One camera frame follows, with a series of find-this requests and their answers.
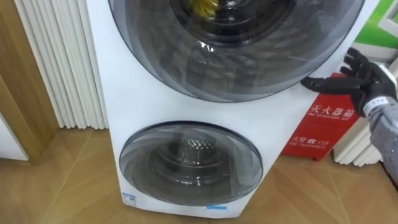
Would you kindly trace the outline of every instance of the robotic arm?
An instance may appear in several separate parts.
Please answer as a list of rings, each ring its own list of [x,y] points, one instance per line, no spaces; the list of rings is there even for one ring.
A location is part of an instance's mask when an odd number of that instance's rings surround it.
[[[344,59],[341,78],[305,78],[309,90],[333,95],[350,95],[357,114],[370,123],[371,142],[381,153],[384,167],[398,184],[398,102],[397,83],[383,65],[370,62],[355,49]]]

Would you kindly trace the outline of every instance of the white radiator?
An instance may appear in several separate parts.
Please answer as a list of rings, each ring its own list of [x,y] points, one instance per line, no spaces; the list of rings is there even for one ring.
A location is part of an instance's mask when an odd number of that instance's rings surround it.
[[[14,0],[61,128],[107,128],[85,0]]]
[[[389,67],[391,73],[398,77],[398,59]],[[334,160],[340,164],[363,166],[382,161],[379,151],[370,142],[368,121],[361,118],[334,146]]]

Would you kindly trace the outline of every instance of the wooden cabinet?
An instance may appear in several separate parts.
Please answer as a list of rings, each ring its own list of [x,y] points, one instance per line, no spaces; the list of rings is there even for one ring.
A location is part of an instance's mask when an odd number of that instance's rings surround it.
[[[59,127],[13,0],[0,0],[0,112],[37,163]]]

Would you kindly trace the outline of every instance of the washing machine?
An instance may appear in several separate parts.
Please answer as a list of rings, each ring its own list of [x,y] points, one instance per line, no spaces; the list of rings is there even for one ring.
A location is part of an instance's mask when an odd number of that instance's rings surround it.
[[[87,0],[121,201],[238,217],[376,0]]]

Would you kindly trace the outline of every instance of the wooden floor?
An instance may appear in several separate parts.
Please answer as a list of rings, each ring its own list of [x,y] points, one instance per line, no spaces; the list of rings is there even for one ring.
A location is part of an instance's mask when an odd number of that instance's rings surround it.
[[[0,161],[0,223],[398,224],[398,193],[379,166],[280,157],[236,219],[122,204],[107,131],[62,131],[40,165]]]

